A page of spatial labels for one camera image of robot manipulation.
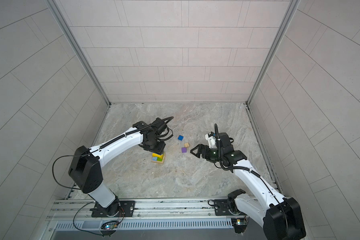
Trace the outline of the yellow wood block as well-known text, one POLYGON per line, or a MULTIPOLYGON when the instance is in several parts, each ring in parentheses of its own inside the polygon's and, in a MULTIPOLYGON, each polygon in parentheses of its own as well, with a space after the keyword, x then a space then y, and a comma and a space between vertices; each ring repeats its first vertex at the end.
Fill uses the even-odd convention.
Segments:
POLYGON ((163 158, 164 158, 164 154, 158 155, 158 154, 153 153, 152 156, 153 156, 153 157, 160 158, 160 159, 163 159, 163 158))

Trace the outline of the natural wood block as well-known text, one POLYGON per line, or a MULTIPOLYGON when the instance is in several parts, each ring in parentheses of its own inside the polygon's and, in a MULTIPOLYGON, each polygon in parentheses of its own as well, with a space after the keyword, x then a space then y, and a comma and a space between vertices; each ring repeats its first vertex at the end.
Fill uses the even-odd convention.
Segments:
POLYGON ((164 163, 164 161, 161 163, 161 162, 158 162, 158 161, 153 161, 153 160, 151 160, 153 163, 157 163, 157 164, 163 164, 164 163))

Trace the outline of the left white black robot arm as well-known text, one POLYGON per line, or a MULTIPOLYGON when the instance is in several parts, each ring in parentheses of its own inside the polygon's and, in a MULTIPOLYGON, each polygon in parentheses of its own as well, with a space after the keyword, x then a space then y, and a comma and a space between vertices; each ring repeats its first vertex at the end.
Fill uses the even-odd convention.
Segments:
POLYGON ((95 200, 95 212, 103 217, 113 217, 121 211, 119 198, 103 180, 102 169, 134 146, 158 155, 163 154, 165 141, 173 137, 173 131, 167 126, 172 119, 173 117, 156 118, 151 124, 139 121, 105 143, 89 148, 81 146, 75 151, 68 175, 82 193, 95 200))

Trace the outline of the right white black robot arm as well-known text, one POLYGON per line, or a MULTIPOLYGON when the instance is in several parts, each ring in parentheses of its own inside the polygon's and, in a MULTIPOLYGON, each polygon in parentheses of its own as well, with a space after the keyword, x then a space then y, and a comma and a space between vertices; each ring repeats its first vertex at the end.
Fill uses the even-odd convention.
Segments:
POLYGON ((233 147, 234 139, 227 133, 214 132, 205 136, 207 145, 199 144, 190 150, 197 158, 219 164, 224 171, 235 174, 254 195, 239 189, 228 195, 229 210, 234 215, 244 213, 258 223, 268 240, 300 240, 306 229, 299 203, 287 198, 256 172, 247 156, 233 147))

